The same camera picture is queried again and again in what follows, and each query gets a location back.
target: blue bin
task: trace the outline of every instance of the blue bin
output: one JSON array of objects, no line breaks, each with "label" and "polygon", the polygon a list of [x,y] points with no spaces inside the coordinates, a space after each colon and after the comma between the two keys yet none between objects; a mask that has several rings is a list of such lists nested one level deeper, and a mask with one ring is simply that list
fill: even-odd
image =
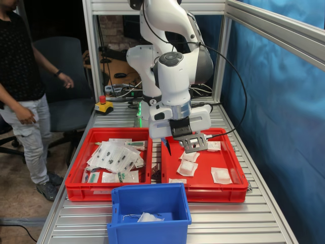
[{"label": "blue bin", "polygon": [[[186,244],[192,218],[183,183],[119,187],[112,190],[112,203],[109,244]],[[143,212],[165,220],[137,223],[136,216],[124,217]]]}]

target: red tray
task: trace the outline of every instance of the red tray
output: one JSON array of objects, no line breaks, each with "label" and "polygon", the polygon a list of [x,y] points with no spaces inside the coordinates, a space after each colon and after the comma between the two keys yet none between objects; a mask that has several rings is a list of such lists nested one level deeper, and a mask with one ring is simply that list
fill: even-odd
[{"label": "red tray", "polygon": [[[148,148],[141,151],[140,156],[144,159],[146,166],[137,169],[139,171],[140,183],[102,183],[103,172],[99,170],[100,177],[97,183],[81,183],[81,178],[87,161],[98,147],[95,142],[108,141],[110,138],[125,138],[133,141],[148,140]],[[127,185],[151,184],[151,162],[152,162],[152,140],[149,137],[148,128],[94,128],[90,129],[78,156],[66,179],[66,189],[71,201],[110,201],[111,191],[116,187]]]},{"label": "red tray", "polygon": [[[206,135],[226,133],[224,129],[209,129],[202,131]],[[170,156],[164,144],[161,145],[161,182],[168,183],[169,179],[187,179],[185,184],[189,202],[244,202],[248,182],[238,162],[234,149],[227,135],[218,136],[210,141],[221,141],[221,151],[200,151],[196,163],[199,164],[193,177],[184,177],[177,173],[181,163],[179,159],[184,148],[172,137],[169,141],[172,155]],[[227,168],[233,184],[215,184],[211,175],[211,167]]]}]

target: jeans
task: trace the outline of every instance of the jeans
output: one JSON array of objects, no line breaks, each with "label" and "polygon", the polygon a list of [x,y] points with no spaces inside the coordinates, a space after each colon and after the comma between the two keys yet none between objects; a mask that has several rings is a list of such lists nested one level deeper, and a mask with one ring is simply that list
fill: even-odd
[{"label": "jeans", "polygon": [[33,112],[36,123],[22,125],[14,111],[6,105],[3,110],[0,109],[0,115],[12,126],[15,136],[24,147],[26,165],[32,181],[35,184],[44,184],[49,181],[46,158],[51,139],[50,111],[46,96],[36,101],[19,103]]}]

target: office chair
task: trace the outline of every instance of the office chair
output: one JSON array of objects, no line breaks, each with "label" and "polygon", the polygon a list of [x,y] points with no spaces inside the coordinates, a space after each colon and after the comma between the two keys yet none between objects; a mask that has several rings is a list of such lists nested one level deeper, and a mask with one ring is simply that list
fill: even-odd
[{"label": "office chair", "polygon": [[[4,119],[0,116],[0,135],[3,135],[9,131],[11,131],[12,128],[9,124],[7,124]],[[11,141],[11,144],[13,147],[18,147],[19,146],[19,142],[17,141],[17,138],[15,136],[11,136],[5,139],[1,139],[0,140],[0,153],[3,154],[11,154],[11,155],[18,155],[18,156],[22,156],[22,160],[23,163],[26,164],[25,161],[25,156],[24,156],[24,152],[23,151],[18,151],[18,150],[13,150],[13,149],[9,149],[6,147],[3,147],[2,145],[8,143]]]},{"label": "office chair", "polygon": [[74,88],[65,89],[61,80],[40,68],[41,79],[46,85],[51,131],[63,132],[63,138],[52,142],[49,148],[70,142],[66,159],[69,166],[83,134],[78,130],[86,128],[95,104],[84,73],[80,41],[71,37],[51,37],[36,41],[34,46],[74,81]]}]

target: sneaker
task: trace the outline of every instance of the sneaker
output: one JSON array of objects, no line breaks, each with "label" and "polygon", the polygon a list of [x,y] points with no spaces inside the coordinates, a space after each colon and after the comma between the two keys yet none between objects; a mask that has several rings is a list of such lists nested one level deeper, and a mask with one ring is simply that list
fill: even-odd
[{"label": "sneaker", "polygon": [[53,172],[47,172],[47,175],[49,176],[50,183],[54,186],[60,186],[63,182],[63,178],[61,176],[58,176],[57,174]]},{"label": "sneaker", "polygon": [[46,182],[42,185],[36,185],[36,189],[39,193],[43,194],[47,200],[52,202],[55,200],[57,189],[50,182]]}]

